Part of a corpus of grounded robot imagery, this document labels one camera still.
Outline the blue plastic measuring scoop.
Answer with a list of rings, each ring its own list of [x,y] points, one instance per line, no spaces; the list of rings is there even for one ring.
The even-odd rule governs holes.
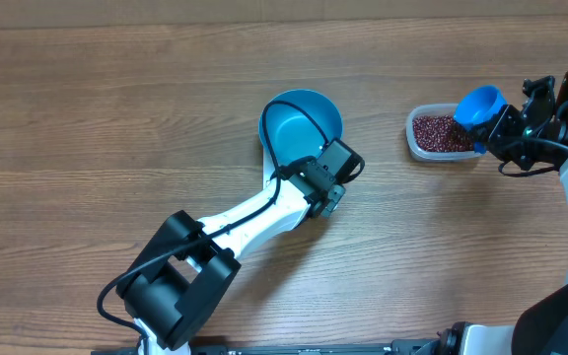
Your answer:
[[[469,131],[477,124],[490,120],[506,103],[497,87],[483,86],[469,93],[458,104],[454,120],[465,131]]]

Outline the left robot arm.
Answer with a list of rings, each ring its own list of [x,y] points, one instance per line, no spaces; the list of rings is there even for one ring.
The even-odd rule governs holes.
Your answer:
[[[267,187],[215,216],[170,216],[116,284],[140,334],[137,353],[188,352],[189,340],[214,313],[240,260],[308,219],[327,217],[364,159],[339,139],[318,156],[279,166]]]

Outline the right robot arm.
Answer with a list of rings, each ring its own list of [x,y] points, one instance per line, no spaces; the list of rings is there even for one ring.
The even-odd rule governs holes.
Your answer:
[[[567,207],[568,237],[568,71],[527,79],[521,107],[506,102],[493,86],[473,90],[459,103],[454,120],[479,152],[518,167],[519,178],[555,172]],[[568,355],[568,261],[562,287],[524,311],[513,325],[457,322],[420,348],[422,354]]]

